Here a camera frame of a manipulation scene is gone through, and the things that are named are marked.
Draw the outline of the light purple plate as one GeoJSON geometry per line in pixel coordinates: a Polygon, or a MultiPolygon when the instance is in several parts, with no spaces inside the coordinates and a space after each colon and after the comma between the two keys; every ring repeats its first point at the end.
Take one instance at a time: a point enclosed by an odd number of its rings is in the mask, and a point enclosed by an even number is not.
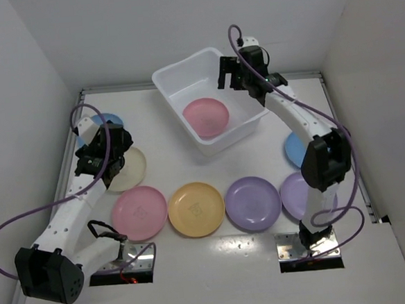
{"type": "Polygon", "coordinates": [[[297,221],[302,220],[305,215],[309,190],[313,194],[312,200],[315,200],[315,194],[316,192],[320,192],[320,190],[308,186],[299,171],[289,175],[279,189],[285,210],[297,221]]]}

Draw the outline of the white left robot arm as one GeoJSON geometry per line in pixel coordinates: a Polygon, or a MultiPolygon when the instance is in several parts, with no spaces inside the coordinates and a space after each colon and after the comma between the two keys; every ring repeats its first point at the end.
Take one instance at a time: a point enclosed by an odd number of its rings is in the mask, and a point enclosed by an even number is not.
{"type": "Polygon", "coordinates": [[[15,266],[24,295],[72,304],[103,265],[120,260],[127,237],[111,228],[76,250],[81,232],[89,228],[90,214],[122,170],[133,140],[123,125],[97,125],[86,116],[75,132],[84,142],[76,151],[77,165],[66,202],[61,203],[44,232],[30,248],[21,248],[15,266]]]}

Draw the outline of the cream plate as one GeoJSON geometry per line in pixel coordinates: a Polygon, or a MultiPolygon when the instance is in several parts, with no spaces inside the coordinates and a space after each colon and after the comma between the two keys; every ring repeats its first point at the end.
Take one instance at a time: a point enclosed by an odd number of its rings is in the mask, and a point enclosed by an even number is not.
{"type": "Polygon", "coordinates": [[[124,160],[124,166],[107,189],[109,192],[127,191],[140,184],[146,175],[147,160],[137,147],[130,147],[124,154],[124,160]]]}

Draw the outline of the blue plate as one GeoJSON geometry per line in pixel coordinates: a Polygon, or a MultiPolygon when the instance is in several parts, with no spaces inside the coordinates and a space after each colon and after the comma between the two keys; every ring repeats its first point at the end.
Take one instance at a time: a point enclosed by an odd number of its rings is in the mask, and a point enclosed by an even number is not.
{"type": "MultiPolygon", "coordinates": [[[[120,124],[120,125],[124,125],[123,120],[121,120],[121,118],[118,115],[112,114],[112,113],[103,113],[103,118],[105,119],[106,122],[111,121],[113,124],[120,124]]],[[[101,120],[101,118],[99,117],[99,115],[93,115],[90,117],[90,119],[97,125],[97,126],[101,126],[103,124],[103,121],[101,120]]],[[[80,137],[76,138],[77,141],[77,148],[80,148],[82,146],[85,145],[85,142],[82,141],[82,139],[80,137]]]]}
{"type": "Polygon", "coordinates": [[[301,139],[295,133],[291,133],[286,138],[284,142],[284,152],[291,164],[297,168],[302,166],[306,148],[301,139]]]}

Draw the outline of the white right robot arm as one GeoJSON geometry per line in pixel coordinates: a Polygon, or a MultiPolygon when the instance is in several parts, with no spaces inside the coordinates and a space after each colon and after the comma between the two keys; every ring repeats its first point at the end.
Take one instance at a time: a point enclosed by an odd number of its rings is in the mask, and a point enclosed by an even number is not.
{"type": "Polygon", "coordinates": [[[256,39],[239,37],[232,46],[236,55],[219,60],[218,87],[223,89],[226,76],[231,76],[231,89],[247,91],[304,144],[300,171],[308,185],[308,198],[299,222],[299,237],[300,243],[310,248],[331,235],[338,186],[352,165],[350,143],[342,129],[309,112],[282,75],[269,74],[266,59],[270,56],[256,39]]]}

